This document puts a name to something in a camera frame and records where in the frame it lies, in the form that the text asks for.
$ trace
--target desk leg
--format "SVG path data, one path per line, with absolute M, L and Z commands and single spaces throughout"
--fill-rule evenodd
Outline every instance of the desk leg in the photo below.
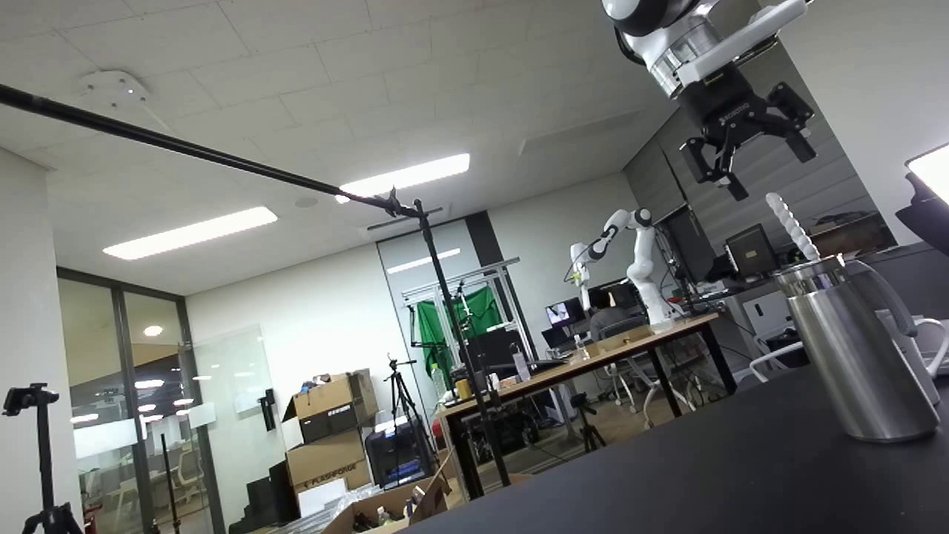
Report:
M 458 482 L 464 486 L 468 493 L 468 500 L 473 501 L 478 497 L 484 496 L 484 487 L 481 486 L 481 479 L 477 474 L 477 461 L 472 454 L 472 449 L 468 437 L 465 435 L 464 423 L 460 417 L 445 417 L 444 421 L 448 423 L 448 435 L 455 446 L 455 455 L 458 458 L 458 465 L 461 471 Z
M 653 369 L 656 371 L 656 376 L 659 378 L 659 383 L 662 385 L 662 391 L 665 392 L 665 400 L 669 403 L 669 408 L 672 410 L 672 414 L 676 417 L 682 415 L 682 410 L 679 409 L 679 402 L 676 400 L 676 396 L 672 393 L 672 385 L 669 384 L 669 378 L 665 375 L 665 370 L 662 368 L 662 364 L 659 361 L 659 356 L 656 354 L 656 349 L 649 349 L 649 360 L 652 361 Z
M 735 384 L 732 370 L 728 368 L 728 362 L 725 361 L 725 355 L 721 353 L 718 340 L 715 338 L 715 334 L 712 333 L 712 327 L 705 323 L 702 325 L 700 333 L 702 334 L 702 341 L 709 348 L 709 354 L 712 356 L 712 361 L 715 362 L 715 368 L 718 370 L 718 376 L 721 377 L 721 383 L 725 386 L 725 391 L 730 395 L 734 395 L 738 386 Z

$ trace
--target black stand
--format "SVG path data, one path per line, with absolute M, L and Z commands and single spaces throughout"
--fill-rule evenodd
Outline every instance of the black stand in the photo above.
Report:
M 27 518 L 23 524 L 23 534 L 32 534 L 36 527 L 43 525 L 46 534 L 83 534 L 72 516 L 69 503 L 53 504 L 53 462 L 49 448 L 49 410 L 48 405 L 59 400 L 59 393 L 48 391 L 45 383 L 30 384 L 28 388 L 10 388 L 4 402 L 3 414 L 15 417 L 20 410 L 36 407 L 36 433 L 40 445 L 40 483 L 43 487 L 43 510 Z
M 428 214 L 425 213 L 425 210 L 423 210 L 421 207 L 420 200 L 415 201 L 415 208 L 413 209 L 409 206 L 404 206 L 399 203 L 398 199 L 396 199 L 395 190 L 390 193 L 388 199 L 381 197 L 362 197 L 349 191 L 344 191 L 340 187 L 331 183 L 311 180 L 305 176 L 294 174 L 276 167 L 271 167 L 269 165 L 264 165 L 259 162 L 238 158 L 237 156 L 228 154 L 226 152 L 221 152 L 220 150 L 214 150 L 212 148 L 208 148 L 207 146 L 184 141 L 182 139 L 158 133 L 147 128 L 135 126 L 134 124 L 116 121 L 115 119 L 105 117 L 104 115 L 92 113 L 72 105 L 65 105 L 53 100 L 49 100 L 48 98 L 30 94 L 10 86 L 4 86 L 2 84 L 0 84 L 0 104 L 22 109 L 28 113 L 49 117 L 57 121 L 63 121 L 65 123 L 90 128 L 102 133 L 122 137 L 139 143 L 150 144 L 152 146 L 157 146 L 158 148 L 164 148 L 166 150 L 177 152 L 178 154 L 199 158 L 206 162 L 218 163 L 231 168 L 251 172 L 253 174 L 270 178 L 271 180 L 282 181 L 284 183 L 289 183 L 291 185 L 296 185 L 298 187 L 303 187 L 312 191 L 319 191 L 320 193 L 325 193 L 327 195 L 346 197 L 355 202 L 380 208 L 391 217 L 402 216 L 418 219 L 422 237 L 425 239 L 425 243 L 428 245 L 429 255 L 432 257 L 432 266 L 435 267 L 435 274 L 438 278 L 438 285 L 441 288 L 441 294 L 444 297 L 445 302 L 451 304 L 452 295 L 451 292 L 448 291 L 448 283 L 445 281 L 445 274 L 441 270 L 441 262 L 438 260 L 435 243 L 432 240 L 432 227 L 428 222 Z M 458 318 L 455 314 L 455 310 L 451 306 L 448 306 L 448 319 L 452 323 L 452 332 L 455 334 L 455 337 L 457 339 L 463 339 L 461 337 L 461 329 L 458 326 Z M 460 343 L 458 352 L 461 361 L 465 365 L 465 370 L 468 372 L 468 375 L 474 379 L 475 370 L 472 367 L 471 357 L 468 355 L 468 350 L 464 346 L 464 343 Z M 509 486 L 511 484 L 511 479 L 508 477 L 508 470 L 504 465 L 504 459 L 501 456 L 501 447 L 497 440 L 497 433 L 494 430 L 494 422 L 487 410 L 487 407 L 485 406 L 484 399 L 481 398 L 480 391 L 474 392 L 474 400 L 476 401 L 478 411 L 481 414 L 481 421 L 484 425 L 485 435 L 488 438 L 488 443 L 491 446 L 491 450 L 494 455 L 494 462 L 497 465 L 497 472 L 501 478 L 501 483 L 504 486 Z
M 584 436 L 584 450 L 591 452 L 600 447 L 606 447 L 606 440 L 600 435 L 600 431 L 586 420 L 586 415 L 596 415 L 596 410 L 586 403 L 586 393 L 578 393 L 570 397 L 570 405 L 580 412 L 580 421 L 584 424 L 580 428 L 580 433 Z
M 400 363 L 394 359 L 389 359 L 389 369 L 392 370 L 392 374 L 385 379 L 386 382 L 389 382 L 392 395 L 392 424 L 394 426 L 392 441 L 395 444 L 393 450 L 396 455 L 396 487 L 401 486 L 401 474 L 399 473 L 399 423 L 396 421 L 399 416 L 399 408 L 402 408 L 402 413 L 405 414 L 405 422 L 415 434 L 416 447 L 419 448 L 419 456 L 422 457 L 422 460 L 429 467 L 435 462 L 436 458 L 432 444 L 429 443 L 425 432 L 421 430 L 422 419 L 419 416 L 419 411 L 416 410 L 415 402 L 412 401 L 412 395 L 409 393 L 408 388 L 405 387 L 402 373 L 399 372 L 400 365 L 411 365 L 414 363 L 416 363 L 416 360 L 408 360 Z
M 177 516 L 175 491 L 172 489 L 172 469 L 168 465 L 168 446 L 165 445 L 165 434 L 161 434 L 161 458 L 165 463 L 165 482 L 168 485 L 168 502 L 172 510 L 172 528 L 175 530 L 175 534 L 181 534 L 181 520 Z

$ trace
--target wooden desk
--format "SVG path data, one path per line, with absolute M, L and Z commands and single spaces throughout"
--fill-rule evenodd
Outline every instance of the wooden desk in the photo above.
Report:
M 546 390 L 575 376 L 593 372 L 611 363 L 628 358 L 633 354 L 649 353 L 653 367 L 656 370 L 656 375 L 665 392 L 669 407 L 672 409 L 673 414 L 679 417 L 681 415 L 679 403 L 676 401 L 676 397 L 672 393 L 672 388 L 669 386 L 669 380 L 662 370 L 662 365 L 656 354 L 656 348 L 659 345 L 668 343 L 679 337 L 695 333 L 701 334 L 705 345 L 709 349 L 709 354 L 712 356 L 712 361 L 718 370 L 718 375 L 721 377 L 722 384 L 725 386 L 725 390 L 729 394 L 732 394 L 735 392 L 735 379 L 732 377 L 728 364 L 725 362 L 725 356 L 721 353 L 715 335 L 712 334 L 712 328 L 709 326 L 709 323 L 717 318 L 718 314 L 712 313 L 678 320 L 672 329 L 661 334 L 653 334 L 648 326 L 641 326 L 611 338 L 624 337 L 628 339 L 628 342 L 618 349 L 600 351 L 600 353 L 592 355 L 586 360 L 571 357 L 570 363 L 540 372 L 531 377 L 527 382 L 520 382 L 514 386 L 505 388 L 498 392 L 498 396 L 501 402 L 510 402 L 529 394 Z M 471 452 L 467 438 L 464 437 L 463 419 L 474 414 L 477 414 L 477 403 L 474 399 L 451 406 L 437 414 L 442 420 L 442 428 L 447 429 L 448 438 L 456 448 L 459 482 L 465 486 L 470 499 L 477 499 L 484 495 L 484 488 L 481 486 L 481 481 L 477 473 L 477 461 Z

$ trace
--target black tabletop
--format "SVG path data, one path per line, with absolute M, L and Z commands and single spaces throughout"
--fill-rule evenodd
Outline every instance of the black tabletop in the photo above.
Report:
M 936 435 L 846 436 L 816 369 L 687 414 L 412 527 L 505 532 L 949 532 L 949 382 Z

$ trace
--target person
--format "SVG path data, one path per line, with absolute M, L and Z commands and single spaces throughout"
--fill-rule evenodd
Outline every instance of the person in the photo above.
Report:
M 609 293 L 605 290 L 591 289 L 589 296 L 590 308 L 592 308 L 594 312 L 590 318 L 590 338 L 594 341 L 599 341 L 603 339 L 601 334 L 603 330 L 618 322 L 627 320 L 629 314 L 623 308 L 611 306 L 609 303 Z

